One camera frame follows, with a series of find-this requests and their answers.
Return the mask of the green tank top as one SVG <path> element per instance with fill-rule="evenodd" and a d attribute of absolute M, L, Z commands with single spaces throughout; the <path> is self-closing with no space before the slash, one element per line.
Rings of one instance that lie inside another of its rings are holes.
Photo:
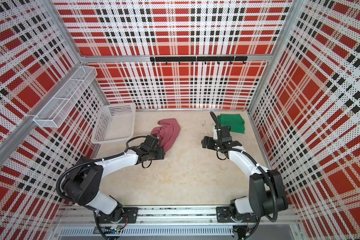
<path fill-rule="evenodd" d="M 245 121 L 240 114 L 221 114 L 218 115 L 218 121 L 223 127 L 230 127 L 231 132 L 245 133 Z"/>

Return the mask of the pink tank top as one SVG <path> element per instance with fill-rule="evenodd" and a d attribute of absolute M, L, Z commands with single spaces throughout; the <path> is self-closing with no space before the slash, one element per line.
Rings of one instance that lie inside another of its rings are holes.
<path fill-rule="evenodd" d="M 181 127 L 174 118 L 158 121 L 158 127 L 153 128 L 151 135 L 156 135 L 161 141 L 160 147 L 168 152 L 180 134 Z"/>

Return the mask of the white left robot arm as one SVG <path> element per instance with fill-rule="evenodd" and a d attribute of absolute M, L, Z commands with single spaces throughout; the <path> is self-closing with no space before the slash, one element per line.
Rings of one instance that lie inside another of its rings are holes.
<path fill-rule="evenodd" d="M 95 212 L 95 216 L 102 214 L 111 223 L 117 223 L 127 215 L 123 205 L 111 196 L 100 191 L 102 179 L 109 174 L 126 167 L 141 165 L 145 162 L 165 158 L 161 141 L 155 135 L 138 136 L 126 142 L 123 152 L 100 159 L 82 157 L 64 173 L 56 183 L 56 192 L 64 200 L 83 206 Z"/>

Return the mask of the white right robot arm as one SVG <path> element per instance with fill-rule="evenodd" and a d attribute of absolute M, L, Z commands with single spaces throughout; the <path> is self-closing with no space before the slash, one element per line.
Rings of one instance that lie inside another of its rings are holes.
<path fill-rule="evenodd" d="M 243 146 L 237 142 L 223 142 L 213 137 L 205 136 L 201 141 L 202 148 L 213 150 L 230 160 L 249 179 L 249 194 L 246 197 L 231 200 L 229 216 L 235 222 L 245 218 L 266 217 L 270 222 L 276 222 L 279 212 L 288 209 L 288 201 L 283 178 L 277 170 L 270 170 L 259 164 Z"/>

